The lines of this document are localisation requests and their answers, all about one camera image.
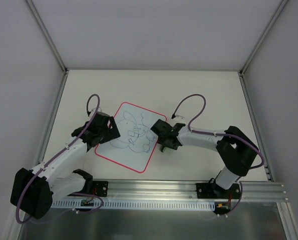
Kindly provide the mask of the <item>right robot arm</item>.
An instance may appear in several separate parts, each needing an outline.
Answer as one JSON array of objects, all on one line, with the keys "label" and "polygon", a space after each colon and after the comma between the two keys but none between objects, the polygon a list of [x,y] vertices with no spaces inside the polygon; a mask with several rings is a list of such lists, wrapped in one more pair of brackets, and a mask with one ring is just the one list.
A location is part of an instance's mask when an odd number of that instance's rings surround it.
[{"label": "right robot arm", "polygon": [[224,163],[224,168],[216,178],[204,188],[197,191],[198,197],[203,194],[208,198],[224,199],[230,188],[241,177],[247,175],[256,156],[261,156],[255,144],[237,127],[230,126],[224,131],[206,131],[190,127],[184,123],[169,123],[158,120],[151,131],[158,136],[161,151],[177,150],[182,146],[194,146],[217,152]]}]

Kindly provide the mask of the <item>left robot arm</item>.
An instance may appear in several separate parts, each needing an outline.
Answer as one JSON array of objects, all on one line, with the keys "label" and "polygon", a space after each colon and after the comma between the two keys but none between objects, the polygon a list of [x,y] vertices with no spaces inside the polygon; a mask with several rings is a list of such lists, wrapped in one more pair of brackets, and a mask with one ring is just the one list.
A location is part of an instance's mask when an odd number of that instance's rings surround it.
[{"label": "left robot arm", "polygon": [[64,170],[99,144],[120,137],[114,117],[103,112],[93,114],[91,119],[77,129],[66,146],[49,161],[43,161],[32,169],[21,168],[15,175],[10,202],[16,211],[24,211],[35,219],[42,218],[53,202],[68,195],[86,196],[93,192],[93,176],[76,169],[61,178]]}]

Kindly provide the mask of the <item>pink framed whiteboard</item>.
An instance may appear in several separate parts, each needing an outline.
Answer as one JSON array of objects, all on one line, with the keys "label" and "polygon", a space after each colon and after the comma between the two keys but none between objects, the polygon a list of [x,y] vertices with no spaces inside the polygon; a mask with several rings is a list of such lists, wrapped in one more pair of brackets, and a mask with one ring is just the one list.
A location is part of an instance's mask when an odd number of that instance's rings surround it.
[{"label": "pink framed whiteboard", "polygon": [[114,115],[120,137],[95,148],[95,154],[137,173],[143,173],[157,145],[158,136],[151,127],[167,121],[163,114],[123,102]]}]

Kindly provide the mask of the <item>green whiteboard eraser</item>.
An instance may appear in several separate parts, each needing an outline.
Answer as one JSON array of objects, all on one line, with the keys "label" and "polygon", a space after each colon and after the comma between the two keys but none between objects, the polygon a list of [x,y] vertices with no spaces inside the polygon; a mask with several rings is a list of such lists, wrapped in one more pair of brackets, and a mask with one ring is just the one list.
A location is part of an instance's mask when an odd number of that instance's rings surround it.
[{"label": "green whiteboard eraser", "polygon": [[165,152],[167,149],[168,149],[168,147],[165,147],[165,146],[161,146],[161,147],[160,147],[160,151],[161,151],[162,153]]}]

